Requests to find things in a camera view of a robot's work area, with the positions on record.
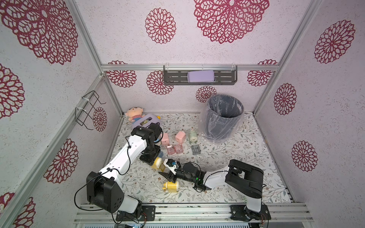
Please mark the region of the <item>yellow pencil sharpener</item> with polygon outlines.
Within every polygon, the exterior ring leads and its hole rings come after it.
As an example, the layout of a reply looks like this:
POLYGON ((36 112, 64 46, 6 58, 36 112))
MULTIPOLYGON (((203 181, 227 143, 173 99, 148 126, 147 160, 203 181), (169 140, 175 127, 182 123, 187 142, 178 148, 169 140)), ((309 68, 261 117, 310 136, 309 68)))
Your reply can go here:
POLYGON ((153 169, 159 171, 159 172, 164 172, 165 170, 165 166, 163 164, 163 159, 160 157, 157 157, 154 161, 154 164, 151 166, 153 169))
POLYGON ((167 181, 163 184, 162 187, 164 192, 170 192, 170 193, 177 193, 179 191, 179 188, 180 188, 179 181, 176 182, 167 181))

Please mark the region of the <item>pink pencil sharpener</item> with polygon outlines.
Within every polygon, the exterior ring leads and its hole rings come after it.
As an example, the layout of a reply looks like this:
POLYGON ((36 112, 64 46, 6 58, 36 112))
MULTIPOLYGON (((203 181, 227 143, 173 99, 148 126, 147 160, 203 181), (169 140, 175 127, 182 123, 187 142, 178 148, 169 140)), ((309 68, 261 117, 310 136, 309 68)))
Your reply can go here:
POLYGON ((186 140, 186 133, 184 131, 179 131, 176 136, 175 136, 175 140, 180 143, 183 144, 186 140))
POLYGON ((170 144, 169 135, 168 133, 164 133, 161 139, 162 146, 168 146, 170 144))

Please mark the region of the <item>grey sharpener shavings tray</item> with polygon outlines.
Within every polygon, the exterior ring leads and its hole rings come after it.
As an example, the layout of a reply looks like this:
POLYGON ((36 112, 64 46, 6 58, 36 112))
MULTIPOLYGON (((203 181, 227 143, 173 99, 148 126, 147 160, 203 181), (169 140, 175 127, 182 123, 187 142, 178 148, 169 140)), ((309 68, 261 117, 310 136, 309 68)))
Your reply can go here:
POLYGON ((191 149, 192 149, 192 154, 193 155, 201 154, 201 149, 200 149, 199 145, 192 145, 191 149))

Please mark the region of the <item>pink clear shavings tray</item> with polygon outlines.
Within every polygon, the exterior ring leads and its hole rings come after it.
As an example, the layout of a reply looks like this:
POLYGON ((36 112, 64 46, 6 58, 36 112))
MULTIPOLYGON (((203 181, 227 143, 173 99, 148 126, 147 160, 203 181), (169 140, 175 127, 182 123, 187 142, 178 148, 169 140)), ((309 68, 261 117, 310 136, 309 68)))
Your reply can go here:
POLYGON ((183 152, 184 152, 182 144, 174 145, 174 149, 175 149, 176 154, 183 154, 183 152))
POLYGON ((167 154, 168 155, 174 155, 174 154, 176 154, 176 150, 175 150, 174 145, 168 145, 166 147, 166 149, 167 149, 167 154))

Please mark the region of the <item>green pencil sharpener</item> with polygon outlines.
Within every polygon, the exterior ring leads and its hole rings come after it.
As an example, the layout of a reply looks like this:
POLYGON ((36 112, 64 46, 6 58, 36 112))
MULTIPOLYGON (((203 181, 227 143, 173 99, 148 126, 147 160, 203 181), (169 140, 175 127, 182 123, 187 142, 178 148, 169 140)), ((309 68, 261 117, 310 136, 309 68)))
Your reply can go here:
POLYGON ((189 132, 189 142, 190 144, 194 144, 198 142, 198 134, 195 130, 191 130, 189 132))

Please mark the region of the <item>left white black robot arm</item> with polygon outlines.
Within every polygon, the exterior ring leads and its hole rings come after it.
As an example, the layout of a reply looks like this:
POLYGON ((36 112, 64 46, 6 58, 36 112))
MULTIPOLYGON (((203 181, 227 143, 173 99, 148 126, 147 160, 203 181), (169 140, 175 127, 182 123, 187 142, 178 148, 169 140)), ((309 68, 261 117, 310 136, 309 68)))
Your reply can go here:
POLYGON ((163 133, 158 123, 148 127, 137 126, 126 138, 125 146, 99 172, 90 172, 86 178, 86 200, 111 214, 128 213, 140 217, 142 202, 124 194, 122 179, 128 174, 131 164, 139 158, 149 166, 153 166, 161 152, 157 143, 163 133))

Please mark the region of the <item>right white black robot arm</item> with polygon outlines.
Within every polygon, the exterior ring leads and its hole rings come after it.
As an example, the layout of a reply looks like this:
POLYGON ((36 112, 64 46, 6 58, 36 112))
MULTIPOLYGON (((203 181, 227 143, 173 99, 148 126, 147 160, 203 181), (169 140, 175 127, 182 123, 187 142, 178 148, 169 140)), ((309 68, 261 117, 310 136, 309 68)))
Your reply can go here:
POLYGON ((168 172, 159 174, 169 182, 191 182, 198 192, 228 184, 246 197, 246 208, 249 211, 261 211, 264 171, 258 167, 236 159, 230 160, 226 167, 211 172, 203 171, 198 164, 191 161, 180 163, 173 159, 165 159, 163 165, 168 172))

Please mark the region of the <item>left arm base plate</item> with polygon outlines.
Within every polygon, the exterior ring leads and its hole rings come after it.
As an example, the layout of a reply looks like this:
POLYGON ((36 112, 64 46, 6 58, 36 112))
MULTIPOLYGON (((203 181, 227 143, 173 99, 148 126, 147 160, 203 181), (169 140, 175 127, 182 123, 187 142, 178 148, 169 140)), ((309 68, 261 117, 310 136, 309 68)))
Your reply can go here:
POLYGON ((116 221, 117 222, 144 222, 146 221, 154 221, 156 215, 156 206, 151 205, 140 205, 137 207, 134 213, 127 213, 124 211, 118 211, 116 221))

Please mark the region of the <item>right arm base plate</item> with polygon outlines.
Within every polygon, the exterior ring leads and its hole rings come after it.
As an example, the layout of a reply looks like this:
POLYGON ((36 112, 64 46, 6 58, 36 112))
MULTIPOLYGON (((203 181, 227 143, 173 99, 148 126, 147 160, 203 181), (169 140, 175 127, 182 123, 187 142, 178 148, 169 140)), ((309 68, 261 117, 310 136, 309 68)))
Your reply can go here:
POLYGON ((271 215, 268 206, 264 203, 261 204, 259 212, 249 210, 246 204, 231 205, 231 219, 244 222, 250 222, 252 220, 271 220, 271 215))

